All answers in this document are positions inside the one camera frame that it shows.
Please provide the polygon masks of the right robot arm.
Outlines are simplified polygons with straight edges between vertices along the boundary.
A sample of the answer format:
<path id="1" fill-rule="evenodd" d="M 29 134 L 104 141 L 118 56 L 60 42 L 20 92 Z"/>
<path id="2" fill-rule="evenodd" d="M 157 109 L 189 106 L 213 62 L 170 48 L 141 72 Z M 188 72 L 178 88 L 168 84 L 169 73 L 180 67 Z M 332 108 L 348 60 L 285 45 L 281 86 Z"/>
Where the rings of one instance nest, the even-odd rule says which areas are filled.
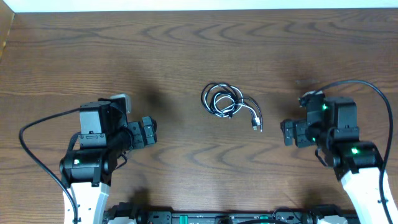
<path id="1" fill-rule="evenodd" d="M 333 168 L 361 223 L 397 221 L 388 177 L 379 185 L 382 157 L 373 142 L 360 141 L 357 107 L 348 97 L 313 96 L 305 119 L 281 122 L 285 145 L 317 146 L 319 161 Z"/>

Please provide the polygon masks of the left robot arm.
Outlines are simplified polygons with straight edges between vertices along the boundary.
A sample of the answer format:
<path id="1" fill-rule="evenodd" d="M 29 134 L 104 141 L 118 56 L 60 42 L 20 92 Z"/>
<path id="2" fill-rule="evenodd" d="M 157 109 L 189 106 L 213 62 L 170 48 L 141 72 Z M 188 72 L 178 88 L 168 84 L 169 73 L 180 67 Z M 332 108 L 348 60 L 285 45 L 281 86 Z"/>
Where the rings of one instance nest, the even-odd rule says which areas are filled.
<path id="1" fill-rule="evenodd" d="M 101 223 L 118 158 L 157 142 L 157 123 L 150 116 L 129 122 L 123 98 L 100 99 L 80 106 L 80 148 L 68 149 L 60 161 L 65 223 Z"/>

